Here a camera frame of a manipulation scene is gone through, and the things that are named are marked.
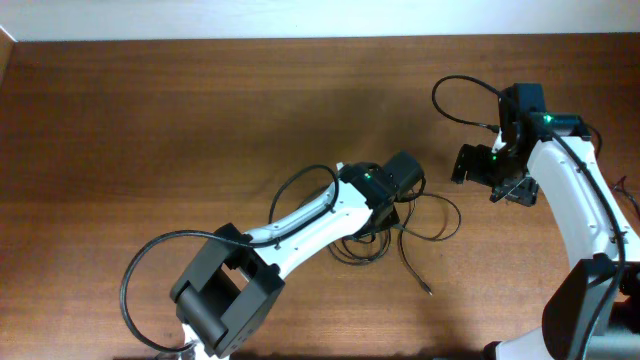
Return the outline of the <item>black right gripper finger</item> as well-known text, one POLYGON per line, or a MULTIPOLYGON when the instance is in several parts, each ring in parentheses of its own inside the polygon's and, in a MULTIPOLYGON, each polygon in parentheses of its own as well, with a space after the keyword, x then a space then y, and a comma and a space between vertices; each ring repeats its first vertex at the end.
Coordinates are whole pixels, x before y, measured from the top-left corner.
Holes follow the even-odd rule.
POLYGON ((537 202, 538 190, 538 183, 531 177, 507 179, 493 187, 490 201, 497 203, 506 200, 523 206, 533 206, 537 202))
POLYGON ((451 175, 451 181, 456 184, 462 184, 464 181, 476 181, 476 147, 465 144, 457 155, 454 168, 451 175))

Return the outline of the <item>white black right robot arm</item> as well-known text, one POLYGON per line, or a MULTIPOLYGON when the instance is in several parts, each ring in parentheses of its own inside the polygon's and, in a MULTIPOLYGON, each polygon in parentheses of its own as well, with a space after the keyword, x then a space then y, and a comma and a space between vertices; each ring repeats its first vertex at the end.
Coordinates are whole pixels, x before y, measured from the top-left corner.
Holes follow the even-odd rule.
POLYGON ((636 359, 639 237, 603 178, 582 118, 547 110, 541 85, 499 93, 493 146, 464 145, 452 181, 491 188, 491 201, 535 204, 542 192, 561 232, 570 272, 538 328, 488 344, 487 359, 636 359))

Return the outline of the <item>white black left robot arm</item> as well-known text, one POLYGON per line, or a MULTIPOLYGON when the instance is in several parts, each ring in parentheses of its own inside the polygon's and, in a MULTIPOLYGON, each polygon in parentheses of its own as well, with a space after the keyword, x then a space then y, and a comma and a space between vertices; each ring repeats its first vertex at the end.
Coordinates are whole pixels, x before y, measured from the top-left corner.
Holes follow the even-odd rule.
POLYGON ((406 152, 386 164, 342 165, 336 182, 288 216, 205 242, 170 291, 187 359, 226 359, 264 322, 286 277, 329 244, 398 223, 396 203, 424 178, 406 152))

